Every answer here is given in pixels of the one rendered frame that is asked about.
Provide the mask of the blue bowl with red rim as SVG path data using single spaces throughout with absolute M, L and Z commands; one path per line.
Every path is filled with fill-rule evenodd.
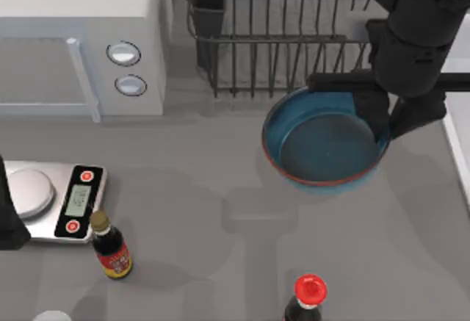
M 269 163 L 290 184 L 309 193 L 351 191 L 367 181 L 388 150 L 388 121 L 373 124 L 352 92 L 282 97 L 267 113 L 261 144 Z

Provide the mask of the dark bottle with red cap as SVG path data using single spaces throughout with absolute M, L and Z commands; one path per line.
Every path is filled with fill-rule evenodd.
M 328 296 L 327 284 L 307 273 L 294 284 L 294 295 L 286 304 L 282 321 L 322 321 L 321 305 Z

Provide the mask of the black cutlery holder cup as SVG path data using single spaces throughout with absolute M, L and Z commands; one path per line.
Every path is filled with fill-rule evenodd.
M 196 41 L 198 67 L 210 71 L 223 30 L 226 0 L 187 0 Z

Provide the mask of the small round microwave knob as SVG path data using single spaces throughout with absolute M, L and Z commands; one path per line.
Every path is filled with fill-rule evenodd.
M 134 74 L 117 78 L 114 85 L 119 93 L 128 97 L 139 97 L 148 89 L 145 80 Z

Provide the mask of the large round microwave knob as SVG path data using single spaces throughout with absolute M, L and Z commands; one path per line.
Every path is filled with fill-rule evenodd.
M 108 45 L 106 55 L 111 62 L 122 67 L 136 65 L 141 59 L 141 52 L 138 47 L 128 41 Z

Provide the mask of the pale microwave oven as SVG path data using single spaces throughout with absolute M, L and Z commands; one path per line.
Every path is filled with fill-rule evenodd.
M 0 0 L 0 116 L 90 116 L 65 40 L 79 39 L 99 100 L 101 119 L 164 112 L 165 45 L 173 27 L 171 0 Z M 106 47 L 128 41 L 141 59 L 122 67 Z M 147 83 L 139 97 L 115 80 Z

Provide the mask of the dark bottle with olive cap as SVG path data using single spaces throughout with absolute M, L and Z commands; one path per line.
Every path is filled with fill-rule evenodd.
M 91 214 L 90 226 L 92 245 L 104 274 L 111 279 L 126 277 L 133 267 L 133 259 L 121 231 L 101 210 Z

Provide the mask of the silver kitchen scale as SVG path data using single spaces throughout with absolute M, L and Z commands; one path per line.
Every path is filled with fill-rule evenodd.
M 12 160 L 4 166 L 15 210 L 33 240 L 69 244 L 91 240 L 90 216 L 101 208 L 105 168 Z

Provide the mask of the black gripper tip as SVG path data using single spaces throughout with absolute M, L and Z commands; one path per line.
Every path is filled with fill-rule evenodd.
M 3 157 L 0 155 L 0 250 L 19 250 L 31 235 L 15 210 Z

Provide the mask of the pale grey round object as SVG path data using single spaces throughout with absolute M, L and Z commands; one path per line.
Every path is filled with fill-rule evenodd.
M 46 310 L 37 314 L 32 321 L 73 321 L 65 312 L 60 310 Z

